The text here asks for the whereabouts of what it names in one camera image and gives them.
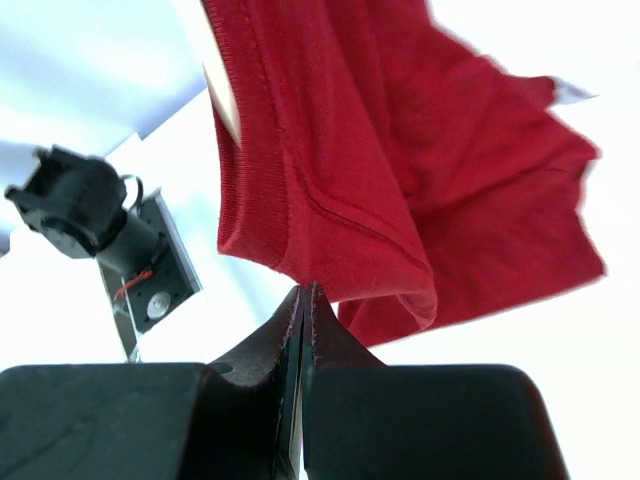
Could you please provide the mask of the beige wooden hanger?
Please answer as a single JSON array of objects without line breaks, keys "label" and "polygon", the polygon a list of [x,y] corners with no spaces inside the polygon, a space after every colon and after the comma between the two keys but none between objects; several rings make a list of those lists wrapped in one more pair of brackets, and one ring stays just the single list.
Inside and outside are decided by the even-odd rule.
[{"label": "beige wooden hanger", "polygon": [[203,63],[204,76],[217,113],[234,143],[241,145],[240,116],[231,82],[223,64]]}]

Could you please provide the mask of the dark red t shirt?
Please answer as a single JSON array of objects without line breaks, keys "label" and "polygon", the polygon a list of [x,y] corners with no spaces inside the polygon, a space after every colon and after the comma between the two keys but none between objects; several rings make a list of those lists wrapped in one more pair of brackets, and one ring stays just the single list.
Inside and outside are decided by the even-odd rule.
[{"label": "dark red t shirt", "polygon": [[239,114],[218,248],[307,285],[375,346],[598,279],[596,148],[421,1],[207,1]]}]

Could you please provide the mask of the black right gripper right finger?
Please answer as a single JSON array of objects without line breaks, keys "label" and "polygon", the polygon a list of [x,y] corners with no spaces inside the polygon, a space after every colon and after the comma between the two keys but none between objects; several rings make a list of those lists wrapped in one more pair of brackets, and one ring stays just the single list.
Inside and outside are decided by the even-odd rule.
[{"label": "black right gripper right finger", "polygon": [[304,466],[312,479],[565,479],[542,396],[509,365],[388,366],[302,292]]}]

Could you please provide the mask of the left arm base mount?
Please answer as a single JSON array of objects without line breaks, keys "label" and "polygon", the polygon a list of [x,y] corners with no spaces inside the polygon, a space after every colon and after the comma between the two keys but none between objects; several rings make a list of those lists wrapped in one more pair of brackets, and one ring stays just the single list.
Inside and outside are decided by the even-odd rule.
[{"label": "left arm base mount", "polygon": [[161,190],[96,260],[126,358],[138,363],[144,334],[202,289]]}]

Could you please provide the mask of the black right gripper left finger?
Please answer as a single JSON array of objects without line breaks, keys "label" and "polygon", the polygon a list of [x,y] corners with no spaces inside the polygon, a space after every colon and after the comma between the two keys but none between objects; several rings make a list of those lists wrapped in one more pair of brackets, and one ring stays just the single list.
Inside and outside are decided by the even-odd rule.
[{"label": "black right gripper left finger", "polygon": [[295,479],[301,289],[209,364],[1,375],[5,479]]}]

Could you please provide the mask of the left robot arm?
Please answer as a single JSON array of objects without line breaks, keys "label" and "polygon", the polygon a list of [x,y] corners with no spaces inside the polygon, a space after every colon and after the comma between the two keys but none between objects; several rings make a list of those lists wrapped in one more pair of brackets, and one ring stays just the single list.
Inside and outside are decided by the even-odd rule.
[{"label": "left robot arm", "polygon": [[54,146],[22,187],[9,186],[12,202],[30,230],[71,259],[94,259],[122,275],[151,270],[167,249],[163,233],[139,217],[144,193],[137,180],[134,204],[124,206],[127,175],[97,157]]}]

